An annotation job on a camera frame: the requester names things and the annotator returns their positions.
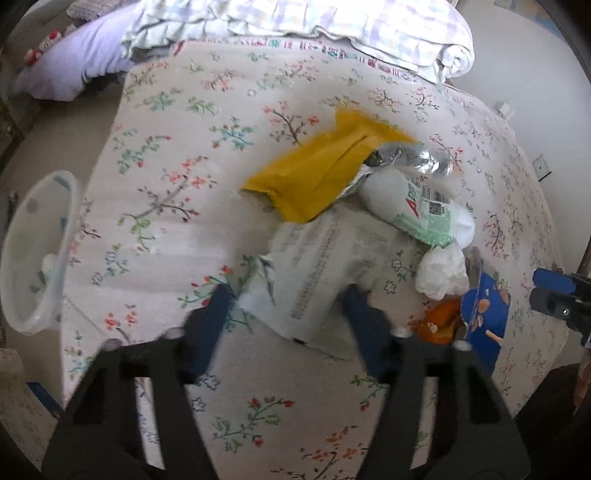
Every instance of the plastic container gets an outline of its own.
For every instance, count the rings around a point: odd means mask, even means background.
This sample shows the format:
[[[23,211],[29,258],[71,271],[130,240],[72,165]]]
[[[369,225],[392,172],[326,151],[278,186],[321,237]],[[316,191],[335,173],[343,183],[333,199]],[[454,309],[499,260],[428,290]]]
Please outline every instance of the plastic container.
[[[371,174],[359,195],[374,215],[433,247],[446,247],[455,239],[464,249],[474,238],[476,226],[468,210],[394,166]]]
[[[33,335],[59,327],[79,207],[78,181],[70,172],[58,170],[29,191],[14,215],[2,249],[0,299],[8,324],[17,332]],[[41,265],[50,253],[56,254],[57,260],[45,284]]]

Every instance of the barcode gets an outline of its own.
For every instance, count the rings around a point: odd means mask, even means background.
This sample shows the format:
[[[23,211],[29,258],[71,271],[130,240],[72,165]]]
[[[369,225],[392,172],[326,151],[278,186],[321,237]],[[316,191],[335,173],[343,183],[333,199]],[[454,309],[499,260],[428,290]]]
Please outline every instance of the barcode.
[[[445,207],[441,203],[429,202],[429,214],[445,215]]]
[[[423,198],[426,200],[432,200],[434,202],[447,203],[449,205],[449,198],[442,195],[437,190],[431,190],[426,185],[423,185]]]

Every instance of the floral bedspread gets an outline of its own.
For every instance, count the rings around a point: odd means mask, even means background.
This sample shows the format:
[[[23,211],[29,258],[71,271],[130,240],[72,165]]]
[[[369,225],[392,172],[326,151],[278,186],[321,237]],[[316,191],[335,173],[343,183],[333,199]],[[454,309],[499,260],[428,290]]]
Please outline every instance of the floral bedspread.
[[[215,285],[238,296],[280,217],[244,181],[316,132],[335,108],[362,109],[451,156],[456,200],[511,294],[493,375],[512,412],[563,347],[563,323],[529,308],[532,273],[560,264],[548,207],[513,131],[482,102],[370,57],[311,41],[234,38],[188,43],[134,68],[99,157],[72,244],[61,330],[64,402],[106,338],[154,339],[207,305]],[[428,307],[414,290],[424,249],[400,235],[374,306],[406,324]],[[141,430],[161,464],[140,385]],[[188,388],[220,478],[354,478],[386,388],[357,360],[277,336],[234,308],[210,371]],[[434,385],[425,386],[415,464],[425,461]]]

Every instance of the orange object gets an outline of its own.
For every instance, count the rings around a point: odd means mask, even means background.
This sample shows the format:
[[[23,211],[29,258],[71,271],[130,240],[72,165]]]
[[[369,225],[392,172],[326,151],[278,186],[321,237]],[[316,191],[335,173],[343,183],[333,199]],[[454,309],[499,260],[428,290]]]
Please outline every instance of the orange object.
[[[461,299],[444,300],[425,314],[422,320],[408,322],[417,336],[429,343],[448,345],[453,342],[456,331],[463,324],[460,317]]]

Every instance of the floor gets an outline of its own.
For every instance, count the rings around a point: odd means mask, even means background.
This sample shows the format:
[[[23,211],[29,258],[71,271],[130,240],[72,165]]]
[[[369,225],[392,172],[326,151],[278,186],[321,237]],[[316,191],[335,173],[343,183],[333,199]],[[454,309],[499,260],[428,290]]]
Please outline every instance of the floor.
[[[113,85],[94,97],[44,105],[33,130],[2,172],[0,190],[16,190],[22,198],[39,179],[61,168],[86,184],[111,130],[120,97],[121,87]],[[59,332],[24,336],[4,318],[2,324],[7,347],[18,351],[27,380],[41,382],[53,398],[61,399]]]

